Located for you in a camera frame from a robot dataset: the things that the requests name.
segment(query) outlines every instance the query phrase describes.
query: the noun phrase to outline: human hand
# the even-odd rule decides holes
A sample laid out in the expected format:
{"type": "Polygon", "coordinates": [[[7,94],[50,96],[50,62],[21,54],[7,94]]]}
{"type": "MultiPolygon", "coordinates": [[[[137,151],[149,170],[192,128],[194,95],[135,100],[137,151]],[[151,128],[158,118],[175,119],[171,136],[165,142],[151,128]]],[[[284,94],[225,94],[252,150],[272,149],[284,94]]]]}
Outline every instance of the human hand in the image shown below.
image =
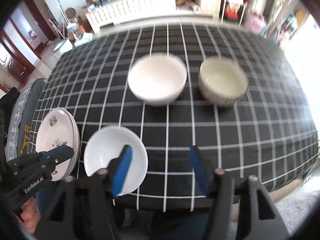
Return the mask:
{"type": "Polygon", "coordinates": [[[36,201],[31,197],[23,204],[21,213],[23,221],[16,215],[15,217],[28,233],[33,234],[40,220],[36,201]]]}

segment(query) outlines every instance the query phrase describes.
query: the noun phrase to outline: table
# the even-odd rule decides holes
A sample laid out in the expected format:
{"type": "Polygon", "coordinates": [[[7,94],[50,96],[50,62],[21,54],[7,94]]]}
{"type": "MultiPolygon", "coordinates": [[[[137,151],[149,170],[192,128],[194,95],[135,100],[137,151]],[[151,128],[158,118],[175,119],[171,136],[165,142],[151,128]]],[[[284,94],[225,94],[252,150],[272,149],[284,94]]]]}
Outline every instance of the table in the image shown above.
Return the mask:
{"type": "Polygon", "coordinates": [[[148,172],[141,186],[116,204],[158,211],[209,208],[188,163],[196,144],[204,158],[239,183],[254,174],[267,190],[281,188],[315,162],[317,133],[306,96],[283,52],[271,41],[234,29],[203,25],[162,25],[115,33],[65,53],[40,96],[30,133],[55,107],[73,114],[81,154],[73,171],[86,176],[85,146],[95,131],[122,125],[146,146],[148,172]],[[128,69],[154,52],[172,53],[186,64],[188,78],[179,98],[165,107],[146,106],[127,85],[128,69]],[[208,56],[236,60],[249,88],[233,108],[208,104],[197,88],[208,56]]]}

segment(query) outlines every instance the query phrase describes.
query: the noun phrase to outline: small table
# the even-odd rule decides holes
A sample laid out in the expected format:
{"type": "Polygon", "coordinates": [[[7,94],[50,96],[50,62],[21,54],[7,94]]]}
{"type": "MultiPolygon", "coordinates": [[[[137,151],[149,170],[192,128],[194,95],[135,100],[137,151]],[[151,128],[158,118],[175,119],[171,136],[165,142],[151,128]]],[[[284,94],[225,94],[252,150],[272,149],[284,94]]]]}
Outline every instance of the small table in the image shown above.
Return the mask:
{"type": "Polygon", "coordinates": [[[73,114],[79,128],[76,177],[86,176],[84,149],[101,127],[122,125],[142,138],[149,162],[145,180],[116,199],[131,208],[211,207],[188,162],[193,144],[212,165],[231,172],[236,184],[254,174],[269,191],[308,171],[318,156],[306,96],[283,52],[271,41],[233,29],[156,25],[112,34],[65,53],[39,99],[30,153],[41,120],[55,107],[73,114]],[[188,70],[185,89],[168,107],[144,105],[127,85],[129,67],[154,52],[177,55],[188,70]],[[209,56],[234,59],[247,74],[248,91],[232,108],[212,106],[199,93],[199,67],[209,56]]]}

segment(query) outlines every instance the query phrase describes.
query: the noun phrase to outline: white bowl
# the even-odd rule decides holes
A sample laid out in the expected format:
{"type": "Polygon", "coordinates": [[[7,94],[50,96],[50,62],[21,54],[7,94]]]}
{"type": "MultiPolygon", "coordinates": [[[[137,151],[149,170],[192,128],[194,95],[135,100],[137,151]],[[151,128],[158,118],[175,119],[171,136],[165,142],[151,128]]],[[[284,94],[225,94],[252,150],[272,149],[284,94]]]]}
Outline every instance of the white bowl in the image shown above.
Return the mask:
{"type": "Polygon", "coordinates": [[[137,60],[128,74],[132,93],[146,104],[165,106],[182,92],[187,80],[183,61],[172,54],[154,53],[137,60]]]}
{"type": "MultiPolygon", "coordinates": [[[[74,148],[75,138],[73,124],[68,112],[56,108],[49,112],[41,122],[36,138],[36,151],[47,152],[63,144],[74,148]]],[[[65,177],[71,161],[72,158],[56,166],[55,171],[51,174],[52,181],[61,180],[65,177]]]]}
{"type": "Polygon", "coordinates": [[[242,68],[228,58],[209,57],[202,62],[199,77],[202,96],[218,106],[232,106],[248,88],[242,68]]]}
{"type": "Polygon", "coordinates": [[[118,157],[124,145],[132,147],[132,161],[121,193],[122,196],[136,190],[143,182],[148,169],[146,148],[139,137],[125,127],[107,126],[95,132],[84,150],[84,169],[88,176],[118,157]]]}

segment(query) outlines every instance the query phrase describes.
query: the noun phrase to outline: bowl rim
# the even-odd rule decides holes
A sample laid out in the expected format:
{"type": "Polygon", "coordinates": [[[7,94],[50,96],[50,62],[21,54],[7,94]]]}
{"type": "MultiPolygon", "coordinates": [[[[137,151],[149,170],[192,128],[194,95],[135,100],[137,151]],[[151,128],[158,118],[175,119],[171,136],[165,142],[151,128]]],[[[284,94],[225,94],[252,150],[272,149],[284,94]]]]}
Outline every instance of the bowl rim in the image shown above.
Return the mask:
{"type": "Polygon", "coordinates": [[[187,67],[186,67],[185,63],[184,63],[178,56],[176,56],[176,55],[174,55],[174,54],[171,54],[171,53],[167,54],[167,53],[163,53],[163,52],[156,52],[156,53],[152,53],[151,56],[147,54],[147,55],[139,58],[139,59],[133,64],[133,66],[130,68],[130,70],[129,70],[129,72],[128,72],[128,85],[129,85],[129,88],[130,88],[131,92],[132,92],[136,97],[140,98],[142,101],[144,101],[144,102],[161,102],[161,101],[164,101],[164,100],[166,100],[166,99],[171,98],[171,97],[172,97],[173,95],[175,95],[177,92],[182,91],[183,88],[185,87],[186,82],[187,82],[187,77],[188,77],[187,67]],[[166,58],[170,57],[171,59],[178,61],[178,62],[181,64],[181,66],[183,66],[183,69],[185,70],[185,72],[184,72],[183,82],[182,82],[182,84],[179,86],[179,89],[177,89],[174,93],[171,93],[170,95],[166,95],[166,96],[164,96],[164,97],[159,97],[159,98],[156,98],[156,99],[155,99],[155,98],[152,98],[152,97],[142,96],[142,95],[136,93],[134,90],[132,90],[132,88],[131,88],[131,86],[130,86],[130,80],[132,80],[132,78],[130,78],[130,74],[131,74],[132,70],[133,70],[139,63],[141,63],[142,61],[144,61],[144,60],[146,60],[146,59],[149,59],[149,58],[152,58],[152,57],[157,57],[157,56],[163,56],[163,57],[166,57],[166,58]]]}
{"type": "MultiPolygon", "coordinates": [[[[118,125],[108,125],[108,126],[105,126],[103,128],[101,128],[100,130],[97,130],[95,131],[95,133],[89,138],[88,140],[88,143],[84,149],[84,155],[83,155],[83,161],[84,161],[84,170],[85,170],[85,173],[87,174],[87,176],[89,177],[88,173],[87,173],[87,170],[86,170],[86,166],[85,166],[85,155],[86,153],[88,154],[88,151],[87,150],[87,147],[90,143],[90,140],[93,138],[93,136],[95,136],[96,134],[100,133],[101,131],[105,131],[105,130],[110,130],[110,129],[117,129],[117,130],[120,130],[120,131],[125,131],[129,134],[131,134],[133,136],[133,138],[135,138],[138,142],[138,144],[141,146],[142,148],[142,153],[143,153],[143,156],[145,156],[145,160],[146,160],[146,165],[144,167],[144,169],[142,170],[143,172],[143,177],[141,177],[141,180],[139,180],[139,185],[131,192],[134,192],[138,187],[140,187],[140,185],[142,184],[142,182],[144,181],[145,177],[146,177],[146,174],[147,174],[147,171],[148,171],[148,154],[147,154],[147,150],[146,150],[146,147],[144,146],[143,142],[140,140],[140,138],[138,137],[138,135],[136,135],[133,131],[131,131],[130,129],[124,127],[124,126],[118,126],[118,125]]],[[[126,194],[129,194],[131,192],[123,192],[123,189],[121,190],[121,192],[118,194],[118,196],[123,196],[123,195],[126,195],[126,194]]]]}
{"type": "Polygon", "coordinates": [[[239,66],[238,62],[235,61],[235,60],[232,60],[232,59],[230,59],[230,58],[227,58],[227,57],[218,57],[218,56],[207,57],[207,58],[201,63],[201,65],[200,65],[199,78],[201,79],[201,81],[202,81],[202,83],[204,84],[204,86],[205,86],[211,93],[213,93],[213,94],[215,94],[215,95],[217,95],[217,96],[219,96],[219,97],[221,97],[221,98],[223,98],[223,99],[228,99],[228,100],[237,100],[237,99],[241,98],[241,97],[247,92],[248,87],[249,87],[249,81],[248,81],[247,75],[245,74],[245,72],[243,71],[243,69],[239,66]],[[203,68],[203,66],[204,66],[204,64],[205,64],[205,62],[206,62],[207,60],[220,60],[220,61],[225,61],[225,62],[227,62],[228,64],[234,65],[235,69],[237,69],[237,71],[239,71],[239,73],[241,73],[242,76],[244,77],[244,80],[245,80],[246,85],[247,85],[247,86],[246,86],[246,89],[245,89],[243,92],[239,93],[238,96],[230,97],[230,96],[227,96],[227,95],[225,95],[225,94],[223,94],[223,93],[221,93],[221,92],[219,92],[219,91],[217,91],[217,90],[215,90],[215,89],[212,89],[212,88],[208,87],[207,85],[205,85],[205,83],[204,83],[204,78],[203,78],[202,75],[201,75],[201,69],[203,68]]]}

